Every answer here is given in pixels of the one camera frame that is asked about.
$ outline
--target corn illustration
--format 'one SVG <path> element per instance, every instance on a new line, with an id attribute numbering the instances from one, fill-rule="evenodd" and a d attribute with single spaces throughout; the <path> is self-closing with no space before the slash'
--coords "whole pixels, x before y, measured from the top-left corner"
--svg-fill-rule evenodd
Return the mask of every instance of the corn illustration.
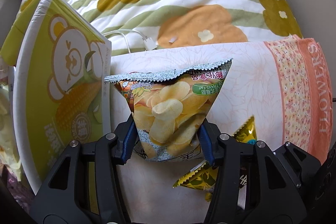
<path id="1" fill-rule="evenodd" d="M 71 129 L 72 119 L 78 112 L 87 112 L 91 102 L 101 89 L 101 82 L 83 83 L 65 94 L 56 110 L 56 123 L 59 129 Z"/>

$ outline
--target cartoon bear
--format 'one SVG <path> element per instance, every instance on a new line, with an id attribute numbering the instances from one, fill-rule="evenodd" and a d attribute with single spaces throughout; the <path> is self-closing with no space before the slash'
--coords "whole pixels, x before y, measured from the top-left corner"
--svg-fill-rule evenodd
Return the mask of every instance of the cartoon bear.
<path id="1" fill-rule="evenodd" d="M 61 15 L 51 18 L 49 37 L 54 43 L 52 50 L 52 75 L 48 81 L 50 98 L 57 102 L 83 76 L 84 70 L 91 71 L 91 77 L 101 79 L 103 72 L 102 50 L 104 41 L 88 41 L 76 27 L 70 26 Z M 85 68 L 85 56 L 94 51 Z"/>

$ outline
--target gold snack packet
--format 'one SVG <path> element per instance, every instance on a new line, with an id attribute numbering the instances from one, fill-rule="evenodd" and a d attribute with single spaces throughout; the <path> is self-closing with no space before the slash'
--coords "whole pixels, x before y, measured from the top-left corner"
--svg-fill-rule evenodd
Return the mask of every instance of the gold snack packet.
<path id="1" fill-rule="evenodd" d="M 251 116 L 233 135 L 233 137 L 240 142 L 254 144 L 257 140 L 254 116 Z M 204 160 L 199 165 L 190 170 L 189 173 L 178 179 L 174 185 L 184 186 L 197 190 L 204 190 L 208 193 L 205 199 L 211 200 L 212 192 L 215 188 L 216 178 L 218 173 L 218 166 L 210 166 Z M 240 167 L 240 184 L 239 189 L 243 188 L 247 183 L 247 169 L 244 166 Z"/>
<path id="2" fill-rule="evenodd" d="M 233 137 L 242 143 L 255 144 L 257 134 L 255 131 L 254 116 L 251 116 L 234 134 Z"/>
<path id="3" fill-rule="evenodd" d="M 230 67 L 227 59 L 183 70 L 106 77 L 132 112 L 139 136 L 134 151 L 149 161 L 201 158 L 196 132 Z"/>

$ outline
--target white charging cable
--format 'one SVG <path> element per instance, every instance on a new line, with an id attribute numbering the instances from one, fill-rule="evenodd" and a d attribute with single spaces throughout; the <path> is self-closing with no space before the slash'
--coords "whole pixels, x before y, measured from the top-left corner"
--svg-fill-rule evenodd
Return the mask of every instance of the white charging cable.
<path id="1" fill-rule="evenodd" d="M 148 38 L 142 32 L 139 32 L 139 31 L 136 31 L 136 30 L 119 29 L 119 30 L 103 33 L 102 35 L 105 36 L 105 37 L 107 35 L 110 35 L 110 34 L 120 34 L 120 35 L 122 35 L 124 37 L 124 40 L 125 40 L 126 44 L 127 44 L 128 52 L 131 53 L 130 47 L 129 47 L 129 44 L 128 44 L 128 40 L 122 32 L 135 32 L 135 33 L 139 34 L 140 36 L 142 36 L 143 44 L 144 44 L 145 49 L 146 49 L 145 51 L 151 51 L 151 50 L 153 50 L 157 47 L 156 43 L 153 41 L 153 39 Z"/>

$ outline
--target potato chip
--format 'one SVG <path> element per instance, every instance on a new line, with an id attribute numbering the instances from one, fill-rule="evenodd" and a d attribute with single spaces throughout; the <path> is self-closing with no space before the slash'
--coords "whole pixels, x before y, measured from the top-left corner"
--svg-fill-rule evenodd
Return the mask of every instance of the potato chip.
<path id="1" fill-rule="evenodd" d="M 190 85 L 187 82 L 179 81 L 176 82 L 173 85 L 167 85 L 162 90 L 160 90 L 160 97 L 162 101 L 165 101 L 167 99 L 177 99 L 181 100 L 190 91 Z"/>
<path id="2" fill-rule="evenodd" d="M 157 145 L 164 145 L 175 129 L 175 120 L 160 120 L 155 118 L 151 129 L 149 130 L 150 140 Z"/>
<path id="3" fill-rule="evenodd" d="M 152 90 L 161 90 L 165 86 L 166 85 L 164 85 L 164 84 L 155 84 L 155 85 L 153 85 Z"/>
<path id="4" fill-rule="evenodd" d="M 140 104 L 136 104 L 134 106 L 134 113 L 136 111 L 140 111 L 146 116 L 153 116 L 152 109 L 150 107 L 146 107 L 146 106 L 143 106 L 143 105 L 140 105 Z"/>
<path id="5" fill-rule="evenodd" d="M 177 128 L 179 128 L 181 124 L 183 124 L 185 121 L 187 121 L 190 117 L 194 116 L 195 114 L 197 114 L 197 112 L 179 115 L 175 120 Z"/>
<path id="6" fill-rule="evenodd" d="M 205 103 L 198 109 L 197 113 L 207 115 L 209 113 L 211 106 L 212 106 L 211 103 Z"/>
<path id="7" fill-rule="evenodd" d="M 149 96 L 152 95 L 152 92 L 143 92 L 140 96 L 136 96 L 134 98 L 134 105 L 140 102 L 142 99 L 144 99 L 144 102 L 141 102 L 141 104 L 144 104 Z"/>
<path id="8" fill-rule="evenodd" d="M 152 111 L 149 107 L 138 106 L 134 108 L 133 119 L 137 130 L 146 130 L 149 132 L 155 117 L 152 115 Z"/>
<path id="9" fill-rule="evenodd" d="M 151 99 L 151 106 L 154 107 L 155 105 L 157 105 L 160 102 L 162 102 L 162 99 L 161 99 L 159 93 L 156 93 Z"/>
<path id="10" fill-rule="evenodd" d="M 213 102 L 216 100 L 218 93 L 212 94 L 209 96 L 209 101 L 213 104 Z"/>
<path id="11" fill-rule="evenodd" d="M 150 143 L 140 141 L 142 148 L 144 149 L 147 158 L 151 159 L 157 156 L 155 149 Z"/>
<path id="12" fill-rule="evenodd" d="M 192 147 L 190 146 L 190 143 L 183 143 L 183 144 L 170 143 L 167 146 L 168 154 L 174 157 L 187 153 L 191 149 Z"/>
<path id="13" fill-rule="evenodd" d="M 193 151 L 199 144 L 200 143 L 199 143 L 198 138 L 196 138 L 196 141 L 186 142 L 182 144 L 170 143 L 167 146 L 167 152 L 169 155 L 176 157 L 176 156 L 188 153 L 190 151 Z"/>
<path id="14" fill-rule="evenodd" d="M 190 85 L 190 87 L 192 87 L 193 84 L 203 82 L 204 80 L 202 80 L 202 79 L 193 80 L 193 79 L 191 78 L 191 75 L 189 75 L 189 74 L 183 74 L 183 75 L 180 76 L 179 79 L 177 80 L 177 82 L 180 82 L 180 81 L 186 82 L 186 83 L 188 83 L 188 84 Z"/>
<path id="15" fill-rule="evenodd" d="M 207 95 L 197 95 L 195 93 L 189 93 L 181 100 L 183 104 L 182 114 L 193 113 L 199 109 L 208 100 Z"/>
<path id="16" fill-rule="evenodd" d="M 170 143 L 183 144 L 190 142 L 205 119 L 205 115 L 196 114 L 184 122 L 170 139 Z"/>
<path id="17" fill-rule="evenodd" d="M 173 120 L 182 112 L 183 105 L 177 99 L 168 99 L 152 108 L 152 114 L 160 120 Z"/>
<path id="18" fill-rule="evenodd" d="M 146 97 L 146 106 L 152 107 L 152 97 L 157 94 L 158 90 L 153 90 L 149 96 Z"/>

